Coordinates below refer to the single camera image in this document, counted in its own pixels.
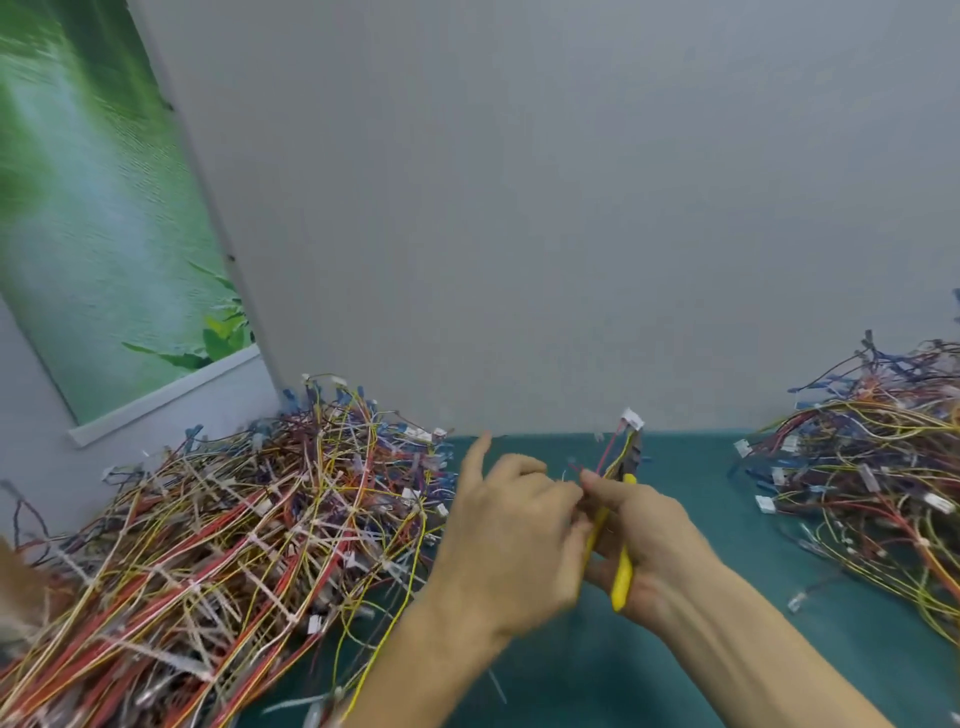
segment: pile of wires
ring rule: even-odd
[[[765,513],[808,551],[917,605],[958,643],[960,343],[854,356],[790,390],[796,411],[736,443]]]
[[[118,493],[80,532],[18,544],[47,585],[41,624],[8,645],[0,725],[229,725],[339,624],[389,631],[423,582],[455,473],[442,430],[320,380],[285,414],[159,467],[114,473]],[[385,608],[372,590],[394,585]],[[378,645],[334,668],[362,687]]]

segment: water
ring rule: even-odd
[[[191,260],[223,271],[124,0],[0,0],[0,294],[78,423],[186,374],[122,342],[201,344]]]

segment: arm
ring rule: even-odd
[[[683,507],[650,486],[583,476],[617,513],[588,580],[609,590],[626,544],[624,615],[667,644],[730,728],[893,728],[750,584],[725,567]]]
[[[384,643],[343,728],[436,728],[510,640],[572,607],[590,523],[583,491],[505,455],[484,479],[485,434],[461,465],[433,572]]]

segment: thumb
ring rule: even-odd
[[[607,506],[612,511],[617,510],[623,502],[636,493],[634,483],[621,483],[618,480],[605,480],[597,473],[589,470],[580,471],[580,482],[584,490]]]
[[[561,597],[572,605],[577,601],[580,593],[580,583],[584,578],[584,560],[587,557],[587,541],[593,523],[583,513],[570,527],[564,541],[560,560],[560,583],[558,584]]]

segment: forearm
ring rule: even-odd
[[[343,728],[435,728],[500,653],[475,625],[424,600],[383,645]]]
[[[744,579],[698,569],[662,636],[729,728],[892,728]]]

